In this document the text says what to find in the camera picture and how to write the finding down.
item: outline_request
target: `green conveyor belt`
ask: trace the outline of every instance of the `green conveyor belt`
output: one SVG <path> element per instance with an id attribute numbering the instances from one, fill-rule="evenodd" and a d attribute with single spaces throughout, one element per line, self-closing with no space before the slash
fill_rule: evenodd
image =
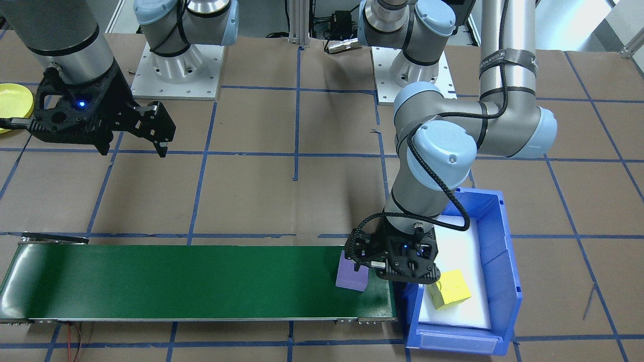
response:
<path id="1" fill-rule="evenodd" d="M 393 288 L 335 286 L 342 247 L 22 244 L 0 321 L 395 319 Z"/>

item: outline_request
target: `light blue joint cap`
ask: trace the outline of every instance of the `light blue joint cap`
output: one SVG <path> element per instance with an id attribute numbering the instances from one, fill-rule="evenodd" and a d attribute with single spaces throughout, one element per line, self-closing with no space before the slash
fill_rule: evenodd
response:
<path id="1" fill-rule="evenodd" d="M 437 91 L 440 93 L 440 89 L 430 82 L 414 82 L 408 84 L 396 95 L 396 99 L 393 100 L 393 114 L 395 115 L 398 112 L 398 108 L 402 106 L 409 98 L 412 98 L 418 93 L 424 91 Z"/>
<path id="2" fill-rule="evenodd" d="M 228 23 L 223 31 L 222 46 L 237 43 L 237 31 L 240 27 L 240 9 L 237 0 L 231 0 L 231 9 L 228 13 Z"/>
<path id="3" fill-rule="evenodd" d="M 364 46 L 369 46 L 365 35 L 365 5 L 366 0 L 360 1 L 360 14 L 358 15 L 358 42 Z"/>
<path id="4" fill-rule="evenodd" d="M 477 157 L 477 143 L 462 127 L 446 120 L 425 122 L 413 136 L 413 144 L 421 158 L 450 189 L 465 181 Z M 441 188 L 407 149 L 407 164 L 413 176 L 425 187 Z"/>
<path id="5" fill-rule="evenodd" d="M 456 28 L 456 15 L 441 0 L 418 0 L 416 14 L 427 28 L 438 35 L 449 37 Z"/>
<path id="6" fill-rule="evenodd" d="M 510 158 L 541 157 L 553 146 L 554 139 L 557 136 L 557 120 L 550 110 L 541 107 L 539 109 L 541 109 L 541 119 L 539 119 L 539 124 L 536 126 L 535 132 L 527 141 L 526 145 Z"/>
<path id="7" fill-rule="evenodd" d="M 166 16 L 176 2 L 177 0 L 135 0 L 134 14 L 139 24 L 148 25 Z"/>

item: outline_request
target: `purple cube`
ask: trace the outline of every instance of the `purple cube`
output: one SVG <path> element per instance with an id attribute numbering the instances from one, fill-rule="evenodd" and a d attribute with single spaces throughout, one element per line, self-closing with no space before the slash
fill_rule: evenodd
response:
<path id="1" fill-rule="evenodd" d="M 354 265 L 352 260 L 345 259 L 345 251 L 342 251 L 340 263 L 337 266 L 336 287 L 364 292 L 369 283 L 369 268 L 361 265 L 355 272 Z"/>

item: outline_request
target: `white foam insert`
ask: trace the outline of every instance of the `white foam insert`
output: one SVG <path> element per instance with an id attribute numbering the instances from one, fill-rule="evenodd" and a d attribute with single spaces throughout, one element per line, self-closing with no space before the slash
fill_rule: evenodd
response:
<path id="1" fill-rule="evenodd" d="M 463 218 L 460 216 L 441 215 L 438 220 L 463 225 Z M 461 304 L 436 310 L 431 302 L 429 288 L 425 288 L 419 322 L 452 327 L 491 329 L 488 295 L 485 290 L 485 279 L 478 247 L 476 219 L 471 219 L 471 226 L 465 232 L 439 226 L 436 226 L 435 229 L 436 242 L 439 247 L 439 254 L 435 261 L 436 266 L 441 272 L 460 269 L 472 297 Z"/>

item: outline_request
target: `metal mounting plate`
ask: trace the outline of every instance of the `metal mounting plate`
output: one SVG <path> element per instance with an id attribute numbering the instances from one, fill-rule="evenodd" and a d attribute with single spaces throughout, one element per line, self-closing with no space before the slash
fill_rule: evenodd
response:
<path id="1" fill-rule="evenodd" d="M 146 43 L 132 83 L 134 98 L 216 100 L 222 73 L 224 47 L 218 45 L 196 45 L 196 47 L 204 56 L 204 63 L 208 65 L 208 69 L 193 82 L 171 84 L 156 75 L 152 67 L 150 45 Z"/>
<path id="2" fill-rule="evenodd" d="M 374 46 L 371 48 L 372 60 L 374 61 L 375 85 L 378 89 L 378 104 L 381 106 L 393 106 L 393 100 L 402 89 L 393 81 L 389 72 L 393 60 L 400 53 L 400 49 L 382 48 Z M 439 76 L 436 78 L 436 86 L 445 98 L 456 98 L 454 82 L 451 79 L 450 67 L 447 64 L 445 53 L 440 56 Z"/>

